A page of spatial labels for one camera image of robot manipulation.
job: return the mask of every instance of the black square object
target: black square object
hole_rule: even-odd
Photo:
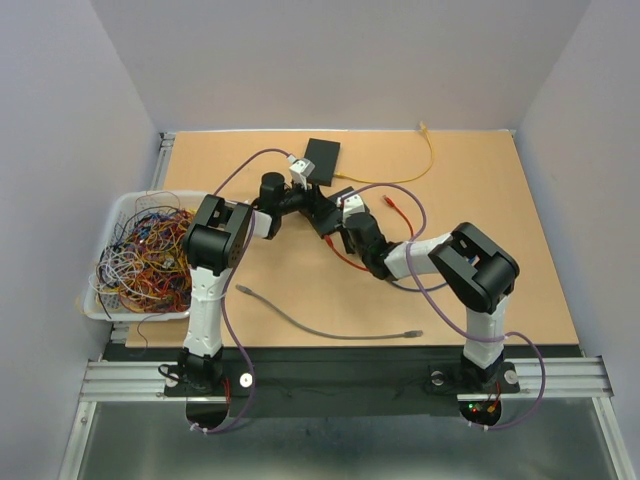
[[[315,165],[315,169],[311,172],[311,175],[309,175],[309,182],[325,187],[331,186],[331,180],[333,179],[336,164],[338,163],[339,151],[339,142],[318,140],[317,138],[309,139],[304,158],[310,160]]]

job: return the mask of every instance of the pile of wires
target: pile of wires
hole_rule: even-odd
[[[117,296],[135,313],[183,312],[191,304],[191,276],[180,246],[193,213],[171,206],[141,210],[116,225],[115,241],[100,255],[89,284],[107,316],[102,296]]]

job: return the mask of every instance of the wooden surface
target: wooden surface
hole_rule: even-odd
[[[166,189],[212,192],[241,162],[266,147],[301,156],[309,137],[342,143],[337,170],[380,181],[412,177],[429,161],[427,144],[417,132],[203,132],[177,135],[165,181]],[[432,238],[460,222],[476,224],[520,264],[521,274],[507,310],[506,330],[518,330],[539,344],[576,344],[576,333],[551,260],[542,227],[511,135],[504,132],[433,132],[435,165],[405,184],[424,203]],[[257,158],[221,192],[227,199],[257,196],[268,171],[287,174],[279,154]],[[334,179],[326,194],[359,184]],[[388,188],[363,194],[388,240],[409,236],[406,224],[381,196],[389,195],[418,226],[411,199]],[[342,246],[337,235],[336,244]],[[416,293],[392,288],[338,259],[299,214],[284,218],[271,241],[255,239],[235,283],[266,296],[298,321],[341,335],[380,335],[421,329],[416,339],[344,341],[316,337],[291,326],[257,300],[231,288],[227,304],[232,325],[247,346],[459,345],[452,331]],[[440,277],[423,277],[425,285]],[[464,308],[449,289],[433,294],[456,323],[465,324]],[[150,346],[181,346],[186,321],[147,323],[141,331]],[[131,328],[128,346],[145,340]],[[224,343],[232,341],[224,331]]]

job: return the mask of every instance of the plastic bin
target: plastic bin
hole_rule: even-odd
[[[132,217],[140,210],[151,207],[159,207],[162,205],[170,205],[172,207],[197,210],[206,194],[207,192],[194,192],[189,190],[159,190],[133,192],[123,195],[116,201],[113,208],[111,209],[111,212],[109,213],[109,219],[107,221],[104,233],[102,234],[102,239],[96,250],[92,267],[95,269],[95,266],[100,261],[100,254],[102,253],[104,248],[115,241],[114,228],[116,224],[123,225],[128,218]],[[151,312],[130,312],[120,304],[118,297],[115,295],[103,294],[102,301],[107,311],[109,312],[109,315],[111,315],[111,319],[107,317],[102,308],[102,305],[100,305],[95,290],[87,285],[83,302],[83,310],[85,315],[96,320],[107,320],[111,322],[139,322],[145,318],[147,319],[145,321],[148,322],[158,322],[177,318],[186,318],[189,316],[188,310],[185,312],[164,313],[161,315],[154,315]]]

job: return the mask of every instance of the wall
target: wall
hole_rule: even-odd
[[[512,128],[589,0],[92,0],[161,131]]]
[[[74,298],[157,135],[86,0],[4,2],[0,58],[0,478],[52,479],[108,330]]]
[[[594,0],[516,144],[581,343],[602,354],[640,471],[640,3]]]

